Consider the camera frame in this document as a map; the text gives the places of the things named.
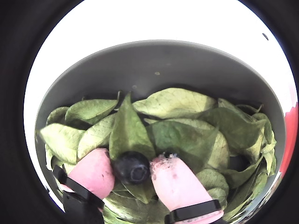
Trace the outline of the pink covered gripper finger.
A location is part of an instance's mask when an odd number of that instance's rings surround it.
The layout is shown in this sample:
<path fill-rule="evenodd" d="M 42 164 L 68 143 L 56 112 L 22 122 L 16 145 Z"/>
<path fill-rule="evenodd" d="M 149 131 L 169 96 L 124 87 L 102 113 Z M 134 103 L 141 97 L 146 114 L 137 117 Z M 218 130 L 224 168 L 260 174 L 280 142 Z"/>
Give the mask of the pink covered gripper finger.
<path fill-rule="evenodd" d="M 224 211 L 191 169 L 177 156 L 150 162 L 151 179 L 159 200 L 170 211 L 166 224 L 224 224 Z"/>
<path fill-rule="evenodd" d="M 67 174 L 55 166 L 53 176 L 63 190 L 63 207 L 71 224 L 103 224 L 106 198 L 115 182 L 109 153 L 97 148 L 81 159 Z"/>

